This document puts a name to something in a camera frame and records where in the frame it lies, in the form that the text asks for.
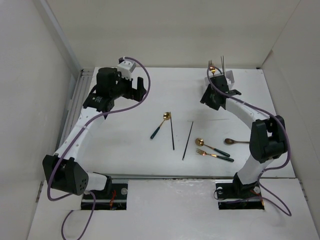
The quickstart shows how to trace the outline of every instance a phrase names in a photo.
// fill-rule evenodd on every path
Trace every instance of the white wall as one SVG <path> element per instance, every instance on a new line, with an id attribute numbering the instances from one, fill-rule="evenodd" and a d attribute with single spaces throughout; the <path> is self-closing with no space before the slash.
<path id="1" fill-rule="evenodd" d="M 24 240 L 71 71 L 32 0 L 0 0 L 0 238 Z"/>
<path id="2" fill-rule="evenodd" d="M 320 233 L 320 1 L 301 0 L 262 68 Z"/>
<path id="3" fill-rule="evenodd" d="M 48 0 L 83 67 L 260 67 L 299 0 Z"/>

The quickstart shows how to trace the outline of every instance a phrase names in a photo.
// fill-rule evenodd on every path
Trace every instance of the gold spoon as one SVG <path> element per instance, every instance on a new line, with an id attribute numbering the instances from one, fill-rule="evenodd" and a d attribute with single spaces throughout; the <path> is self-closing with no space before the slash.
<path id="1" fill-rule="evenodd" d="M 220 153 L 220 154 L 222 154 L 222 155 L 224 155 L 224 156 L 226 156 L 226 157 L 230 157 L 230 154 L 228 154 L 228 153 L 226 153 L 226 152 L 224 152 L 224 151 L 221 151 L 221 150 L 219 150 L 219 149 L 216 149 L 215 147 L 212 147 L 212 146 L 208 146 L 208 145 L 205 145 L 205 141 L 203 140 L 203 139 L 201 139 L 201 138 L 197 138 L 196 140 L 195 140 L 195 144 L 197 144 L 198 146 L 206 146 L 206 147 L 208 147 L 208 148 L 210 148 L 210 149 L 212 149 L 212 150 L 214 150 L 214 151 L 216 151 L 216 152 L 218 152 L 218 153 Z"/>
<path id="2" fill-rule="evenodd" d="M 152 133 L 152 135 L 151 135 L 151 137 L 150 137 L 151 140 L 154 139 L 154 137 L 156 136 L 157 132 L 160 130 L 162 124 L 164 124 L 164 122 L 167 121 L 167 120 L 169 120 L 170 118 L 171 118 L 171 114 L 170 114 L 169 111 L 167 111 L 167 112 L 165 112 L 165 113 L 163 114 L 163 121 L 162 121 L 162 123 L 157 127 L 157 129 Z"/>
<path id="3" fill-rule="evenodd" d="M 229 145 L 231 145 L 231 144 L 249 144 L 250 143 L 249 141 L 236 141 L 231 138 L 226 138 L 224 140 L 224 142 Z"/>

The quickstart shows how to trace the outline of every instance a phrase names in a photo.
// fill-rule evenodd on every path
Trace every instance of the white panel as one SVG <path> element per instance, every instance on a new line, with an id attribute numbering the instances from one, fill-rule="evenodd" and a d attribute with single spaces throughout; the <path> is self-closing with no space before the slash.
<path id="1" fill-rule="evenodd" d="M 262 183 L 288 205 L 292 217 L 267 201 L 265 210 L 218 210 L 214 180 L 135 180 L 129 181 L 127 210 L 95 211 L 83 240 L 319 240 L 299 181 Z M 79 209 L 80 200 L 72 196 L 52 203 L 43 192 L 28 240 L 61 239 L 62 221 L 68 209 Z M 77 239 L 89 214 L 71 214 L 67 239 Z"/>
<path id="2" fill-rule="evenodd" d="M 259 67 L 299 0 L 48 0 L 84 67 Z"/>
<path id="3" fill-rule="evenodd" d="M 236 116 L 221 108 L 213 110 L 201 104 L 206 69 L 204 68 L 148 68 L 151 90 L 146 101 L 136 109 L 109 115 L 92 138 L 83 156 L 87 171 L 103 174 L 148 176 L 214 176 L 233 177 L 250 155 L 247 144 L 224 144 L 225 138 L 248 141 L 249 128 Z M 96 84 L 95 69 L 91 88 Z M 266 80 L 261 70 L 233 69 L 234 89 L 242 100 L 275 113 Z M 133 72 L 145 77 L 141 68 Z M 119 98 L 114 109 L 135 104 Z M 165 122 L 153 140 L 151 134 L 162 121 L 164 112 L 171 111 L 175 141 L 172 149 L 170 122 Z M 191 122 L 194 121 L 185 159 L 182 161 Z M 201 156 L 196 153 L 195 139 L 221 149 L 235 159 L 233 163 Z M 271 166 L 279 166 L 284 154 Z M 264 177 L 294 178 L 291 163 L 284 169 L 266 172 Z"/>
<path id="4" fill-rule="evenodd" d="M 26 239 L 71 72 L 32 0 L 0 0 L 1 239 Z"/>
<path id="5" fill-rule="evenodd" d="M 320 1 L 301 0 L 263 65 L 276 110 L 285 117 L 292 164 L 320 231 Z"/>

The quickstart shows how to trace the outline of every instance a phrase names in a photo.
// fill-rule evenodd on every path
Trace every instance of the cable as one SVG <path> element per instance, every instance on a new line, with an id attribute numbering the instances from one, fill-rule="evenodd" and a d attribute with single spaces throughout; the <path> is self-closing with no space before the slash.
<path id="1" fill-rule="evenodd" d="M 84 227 L 84 229 L 83 229 L 80 237 L 79 237 L 77 240 L 80 240 L 80 239 L 83 237 L 83 235 L 85 234 L 85 232 L 86 232 L 86 230 L 87 230 L 87 227 L 88 227 L 88 225 L 89 225 L 89 223 L 90 223 L 92 214 L 94 214 L 94 210 L 95 210 L 95 207 L 96 207 L 96 196 L 95 196 L 95 194 L 94 194 L 92 191 L 89 191 L 89 193 L 90 193 L 90 194 L 92 195 L 92 197 L 93 197 L 92 210 L 91 210 L 90 216 L 89 216 L 89 218 L 88 218 L 88 221 L 86 222 L 85 227 Z M 62 236 L 63 240 L 67 240 L 66 237 L 65 237 L 65 234 L 64 234 L 64 227 L 65 227 L 65 223 L 66 223 L 67 218 L 70 216 L 70 214 L 71 214 L 73 211 L 74 211 L 74 210 L 71 210 L 71 211 L 67 214 L 67 216 L 65 216 L 65 218 L 64 218 L 64 220 L 63 220 L 63 222 L 62 222 L 62 226 L 61 226 L 61 236 Z"/>
<path id="2" fill-rule="evenodd" d="M 114 111 L 108 111 L 108 112 L 104 112 L 104 113 L 101 113 L 101 114 L 98 114 L 96 116 L 94 116 L 93 118 L 91 118 L 89 121 L 86 122 L 86 124 L 81 128 L 81 130 L 78 132 L 78 134 L 74 137 L 74 139 L 70 142 L 70 144 L 68 145 L 68 147 L 65 149 L 65 151 L 63 152 L 63 154 L 61 155 L 61 157 L 59 158 L 59 160 L 57 161 L 56 165 L 54 166 L 53 170 L 52 170 L 52 173 L 51 173 L 51 176 L 49 178 L 49 181 L 48 181 L 48 186 L 47 186 L 47 190 L 46 190 L 46 193 L 47 193 L 47 197 L 50 201 L 58 201 L 58 200 L 61 200 L 61 199 L 64 199 L 70 195 L 72 195 L 71 193 L 68 193 L 66 195 L 63 195 L 63 196 L 60 196 L 60 197 L 57 197 L 57 198 L 52 198 L 51 197 L 51 186 L 52 186 L 52 183 L 53 183 L 53 180 L 54 180 L 54 177 L 55 177 L 55 174 L 59 168 L 59 165 L 61 164 L 61 162 L 63 161 L 64 157 L 66 156 L 66 154 L 68 153 L 68 151 L 71 149 L 71 147 L 75 144 L 75 142 L 77 141 L 77 139 L 80 137 L 80 135 L 84 132 L 84 130 L 86 129 L 86 127 L 92 123 L 92 121 L 94 121 L 95 119 L 99 118 L 99 117 L 104 117 L 104 116 L 107 116 L 109 114 L 115 114 L 115 113 L 121 113 L 121 112 L 124 112 L 124 111 L 128 111 L 128 110 L 131 110 L 135 107 L 138 107 L 140 104 L 142 104 L 147 96 L 149 95 L 149 92 L 150 92 L 150 86 L 151 86 L 151 79 L 150 79 L 150 75 L 147 71 L 147 69 L 145 68 L 145 66 L 140 62 L 138 61 L 137 59 L 133 58 L 133 57 L 128 57 L 128 56 L 125 56 L 123 58 L 121 58 L 120 60 L 124 60 L 124 59 L 127 59 L 127 60 L 132 60 L 134 62 L 136 62 L 138 65 L 140 65 L 140 67 L 144 70 L 147 78 L 148 78 L 148 88 L 146 90 L 146 93 L 143 97 L 143 99 L 138 102 L 137 104 L 133 105 L 133 106 L 130 106 L 130 107 L 126 107 L 126 108 L 123 108 L 123 109 L 119 109 L 119 110 L 114 110 Z M 80 235 L 80 237 L 77 239 L 81 239 L 82 236 L 84 235 L 88 225 L 89 225 L 89 222 L 91 220 L 91 217 L 92 217 L 92 214 L 94 213 L 94 210 L 95 210 L 95 206 L 96 206 L 96 196 L 91 192 L 89 191 L 89 193 L 93 196 L 93 206 L 92 206 L 92 210 L 91 210 L 91 214 L 90 214 L 90 217 L 84 227 L 84 230 L 82 232 L 82 234 Z M 64 225 L 65 225 L 65 222 L 68 218 L 68 216 L 73 212 L 73 210 L 71 210 L 68 215 L 65 217 L 63 223 L 62 223 L 62 227 L 61 227 L 61 235 L 62 235 L 62 238 L 63 240 L 66 240 L 65 236 L 64 236 L 64 233 L 63 233 L 63 228 L 64 228 Z"/>
<path id="3" fill-rule="evenodd" d="M 245 101 L 242 101 L 236 97 L 233 97 L 233 96 L 229 96 L 228 94 L 220 91 L 211 81 L 210 77 L 209 77 L 209 71 L 210 71 L 210 68 L 208 67 L 207 70 L 206 70 L 206 76 L 210 82 L 210 85 L 212 86 L 212 88 L 214 88 L 214 90 L 216 90 L 220 95 L 222 96 L 225 96 L 227 98 L 230 98 L 230 99 L 233 99 L 241 104 L 244 104 L 254 110 L 257 110 L 257 111 L 260 111 L 264 114 L 267 114 L 268 116 L 270 116 L 271 118 L 273 118 L 276 123 L 280 126 L 281 130 L 283 131 L 283 134 L 284 134 L 284 138 L 285 138 L 285 143 L 287 145 L 287 158 L 284 162 L 284 164 L 280 165 L 280 166 L 277 166 L 277 167 L 269 167 L 269 168 L 266 168 L 265 170 L 263 170 L 260 175 L 258 176 L 258 179 L 257 179 L 257 182 L 258 184 L 260 185 L 261 188 L 263 188 L 264 190 L 266 190 L 269 194 L 271 194 L 272 196 L 274 196 L 276 199 L 279 200 L 279 202 L 282 203 L 282 205 L 286 208 L 287 212 L 285 210 L 283 210 L 279 205 L 277 205 L 275 202 L 273 202 L 272 200 L 268 199 L 268 198 L 265 198 L 265 197 L 262 197 L 262 196 L 254 196 L 254 197 L 249 197 L 249 198 L 246 198 L 246 199 L 239 199 L 239 200 L 236 200 L 236 201 L 231 201 L 230 203 L 240 203 L 240 202 L 243 202 L 243 201 L 247 201 L 247 200 L 250 200 L 250 199 L 264 199 L 270 203 L 272 203 L 273 205 L 275 205 L 279 210 L 281 210 L 284 214 L 286 214 L 287 216 L 291 217 L 292 216 L 292 213 L 290 211 L 290 209 L 288 208 L 288 206 L 284 203 L 284 201 L 282 201 L 280 199 L 280 197 L 278 197 L 276 194 L 274 194 L 273 192 L 271 192 L 270 190 L 268 190 L 265 186 L 263 186 L 261 183 L 260 183 L 260 179 L 261 179 L 261 176 L 267 172 L 267 171 L 270 171 L 270 170 L 277 170 L 277 169 L 282 169 L 284 168 L 290 161 L 290 158 L 291 158 L 291 147 L 290 147 L 290 143 L 289 143 L 289 138 L 288 138 L 288 135 L 287 135 L 287 132 L 286 132 L 286 129 L 285 127 L 282 125 L 282 123 L 279 121 L 278 118 L 276 118 L 272 113 L 264 110 L 264 109 L 261 109 L 259 107 L 256 107 L 256 106 L 253 106 Z"/>

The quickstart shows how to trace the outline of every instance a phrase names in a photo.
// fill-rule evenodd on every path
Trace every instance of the table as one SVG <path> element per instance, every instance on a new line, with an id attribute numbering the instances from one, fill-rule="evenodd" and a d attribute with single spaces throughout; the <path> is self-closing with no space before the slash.
<path id="1" fill-rule="evenodd" d="M 265 178 L 261 183 L 288 205 L 292 217 L 267 201 L 265 210 L 218 210 L 214 180 L 130 180 L 127 210 L 95 211 L 82 239 L 319 240 L 298 179 Z M 46 192 L 45 184 L 28 240 L 60 240 L 63 219 L 80 209 L 80 196 L 50 202 Z M 51 192 L 54 197 L 63 194 Z M 263 189 L 261 193 L 271 198 Z M 79 237 L 89 214 L 78 210 L 69 216 L 67 239 Z"/>
<path id="2" fill-rule="evenodd" d="M 99 67 L 94 70 L 90 89 L 96 84 Z M 110 175 L 162 177 L 232 177 L 250 155 L 247 144 L 224 144 L 225 138 L 247 141 L 250 130 L 236 116 L 220 109 L 215 111 L 200 99 L 204 92 L 204 68 L 148 68 L 151 90 L 146 101 L 127 112 L 110 114 L 93 137 L 82 165 L 87 171 Z M 242 93 L 240 99 L 275 114 L 268 86 L 262 70 L 232 69 L 233 89 Z M 146 77 L 139 67 L 136 78 Z M 115 101 L 115 109 L 132 106 L 136 102 L 125 98 Z M 164 112 L 172 113 L 175 151 L 172 148 L 170 122 L 165 122 L 153 140 L 150 136 L 162 121 Z M 194 121 L 185 159 L 182 160 L 191 123 Z M 233 163 L 196 154 L 195 138 L 231 154 Z M 281 165 L 283 154 L 270 166 Z M 291 163 L 285 168 L 268 171 L 264 177 L 294 178 Z"/>

